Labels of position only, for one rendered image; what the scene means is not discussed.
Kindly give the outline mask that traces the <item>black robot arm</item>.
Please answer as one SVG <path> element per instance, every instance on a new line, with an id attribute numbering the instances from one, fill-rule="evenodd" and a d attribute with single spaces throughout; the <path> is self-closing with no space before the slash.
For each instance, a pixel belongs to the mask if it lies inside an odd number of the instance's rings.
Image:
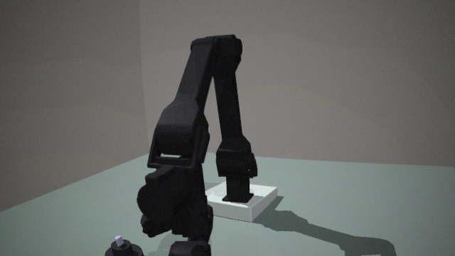
<path id="1" fill-rule="evenodd" d="M 234 34 L 198 38 L 173 102 L 166 107 L 154 130 L 148 164 L 155 172 L 145 175 L 137 205 L 142 212 L 142 232 L 149 238 L 178 228 L 175 215 L 188 203 L 203 199 L 203 165 L 210 134 L 204 115 L 213 77 L 222 141 L 216 152 L 218 177 L 226 177 L 222 201 L 248 203 L 250 178 L 257 176 L 251 144 L 242 134 L 235 72 L 241 61 L 242 41 Z M 161 155 L 179 155 L 164 157 Z"/>

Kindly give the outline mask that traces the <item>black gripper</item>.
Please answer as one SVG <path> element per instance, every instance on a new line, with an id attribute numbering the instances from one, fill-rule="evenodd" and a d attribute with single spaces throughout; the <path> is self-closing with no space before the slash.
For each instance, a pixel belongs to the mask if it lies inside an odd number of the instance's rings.
<path id="1" fill-rule="evenodd" d="M 178 228 L 174 235 L 183 235 L 188 241 L 175 241 L 168 256 L 211 256 L 208 244 L 213 230 L 213 207 L 203 199 L 188 202 L 176 215 Z"/>

